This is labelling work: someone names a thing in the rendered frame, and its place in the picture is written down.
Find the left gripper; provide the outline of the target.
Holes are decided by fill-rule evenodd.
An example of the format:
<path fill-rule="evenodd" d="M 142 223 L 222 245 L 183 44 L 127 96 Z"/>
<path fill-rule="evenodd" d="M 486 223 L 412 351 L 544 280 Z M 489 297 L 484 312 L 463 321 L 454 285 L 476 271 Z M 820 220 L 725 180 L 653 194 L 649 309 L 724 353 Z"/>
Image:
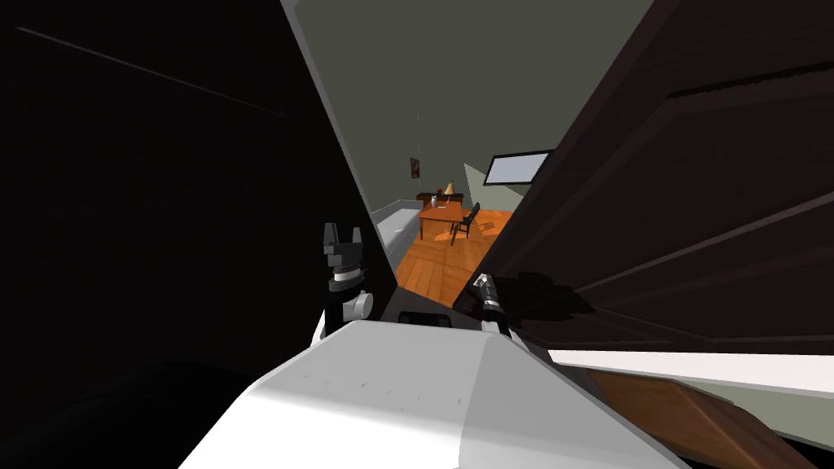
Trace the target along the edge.
<path fill-rule="evenodd" d="M 356 267 L 362 263 L 363 243 L 362 230 L 354 227 L 352 232 L 352 243 L 339 243 L 336 224 L 328 222 L 324 226 L 323 253 L 327 259 L 327 265 L 332 269 L 347 269 Z"/>

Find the grey sofa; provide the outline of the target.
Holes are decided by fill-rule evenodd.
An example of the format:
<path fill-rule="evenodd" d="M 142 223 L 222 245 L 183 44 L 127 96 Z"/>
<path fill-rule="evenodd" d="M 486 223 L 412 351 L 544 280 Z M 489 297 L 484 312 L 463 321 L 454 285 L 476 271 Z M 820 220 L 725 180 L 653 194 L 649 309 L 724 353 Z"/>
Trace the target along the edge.
<path fill-rule="evenodd" d="M 400 199 L 371 214 L 393 272 L 419 235 L 418 215 L 423 210 L 422 201 Z"/>

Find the black chair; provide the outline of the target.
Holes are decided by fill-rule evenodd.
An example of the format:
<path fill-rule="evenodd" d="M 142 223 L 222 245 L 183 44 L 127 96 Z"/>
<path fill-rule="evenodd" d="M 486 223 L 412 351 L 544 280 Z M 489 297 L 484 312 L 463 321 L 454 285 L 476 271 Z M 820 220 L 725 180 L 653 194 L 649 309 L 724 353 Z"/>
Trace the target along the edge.
<path fill-rule="evenodd" d="M 460 222 L 454 223 L 452 225 L 450 233 L 452 234 L 452 239 L 457 239 L 458 232 L 463 232 L 465 234 L 465 238 L 470 236 L 472 224 L 476 220 L 477 214 L 480 212 L 481 204 L 475 203 L 472 207 L 472 210 L 468 212 L 466 215 L 463 215 L 463 219 Z"/>

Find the orange wooden table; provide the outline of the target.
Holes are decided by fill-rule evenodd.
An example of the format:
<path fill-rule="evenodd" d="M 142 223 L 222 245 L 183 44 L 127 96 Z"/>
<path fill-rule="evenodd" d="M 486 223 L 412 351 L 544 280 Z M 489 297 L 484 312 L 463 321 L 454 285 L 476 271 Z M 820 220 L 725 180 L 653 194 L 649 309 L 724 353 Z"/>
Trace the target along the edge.
<path fill-rule="evenodd" d="M 459 225 L 463 222 L 464 215 L 460 202 L 446 202 L 443 205 L 436 207 L 429 206 L 418 213 L 419 219 L 419 238 L 424 239 L 424 223 L 426 221 L 440 221 L 451 226 L 451 240 L 450 244 L 454 245 Z"/>

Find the dark sideboard with lamp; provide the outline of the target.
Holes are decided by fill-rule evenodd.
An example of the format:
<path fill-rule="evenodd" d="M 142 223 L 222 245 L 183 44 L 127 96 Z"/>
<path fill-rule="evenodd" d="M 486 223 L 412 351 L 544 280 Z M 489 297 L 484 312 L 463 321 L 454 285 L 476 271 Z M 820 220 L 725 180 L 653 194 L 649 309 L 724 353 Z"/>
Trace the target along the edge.
<path fill-rule="evenodd" d="M 454 182 L 449 182 L 448 185 L 438 187 L 435 191 L 420 192 L 415 198 L 424 203 L 424 208 L 429 208 L 430 206 L 445 205 L 448 202 L 462 203 L 465 194 L 458 191 Z"/>

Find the pale dark-framed window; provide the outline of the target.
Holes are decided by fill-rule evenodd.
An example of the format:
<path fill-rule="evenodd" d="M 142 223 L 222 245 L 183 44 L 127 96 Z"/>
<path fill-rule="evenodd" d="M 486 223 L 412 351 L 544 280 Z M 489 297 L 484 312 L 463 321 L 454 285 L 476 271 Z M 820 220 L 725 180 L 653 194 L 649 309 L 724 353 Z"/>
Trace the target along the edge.
<path fill-rule="evenodd" d="M 484 186 L 530 185 L 549 151 L 497 155 L 490 161 Z"/>

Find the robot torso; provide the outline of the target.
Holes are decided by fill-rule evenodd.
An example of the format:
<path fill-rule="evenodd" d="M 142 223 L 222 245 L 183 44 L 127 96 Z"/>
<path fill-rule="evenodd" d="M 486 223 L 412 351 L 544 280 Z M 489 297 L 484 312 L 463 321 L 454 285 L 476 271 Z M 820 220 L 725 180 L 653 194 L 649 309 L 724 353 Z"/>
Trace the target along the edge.
<path fill-rule="evenodd" d="M 357 321 L 255 380 L 179 469 L 689 469 L 505 335 Z"/>

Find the dark brown door leaf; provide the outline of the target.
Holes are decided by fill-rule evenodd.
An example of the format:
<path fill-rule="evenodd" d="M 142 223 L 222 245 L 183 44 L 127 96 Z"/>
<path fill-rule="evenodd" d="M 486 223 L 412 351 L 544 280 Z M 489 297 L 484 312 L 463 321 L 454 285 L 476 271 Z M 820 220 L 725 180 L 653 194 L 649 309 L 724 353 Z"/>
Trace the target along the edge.
<path fill-rule="evenodd" d="M 476 273 L 543 348 L 834 355 L 834 0 L 653 0 Z"/>

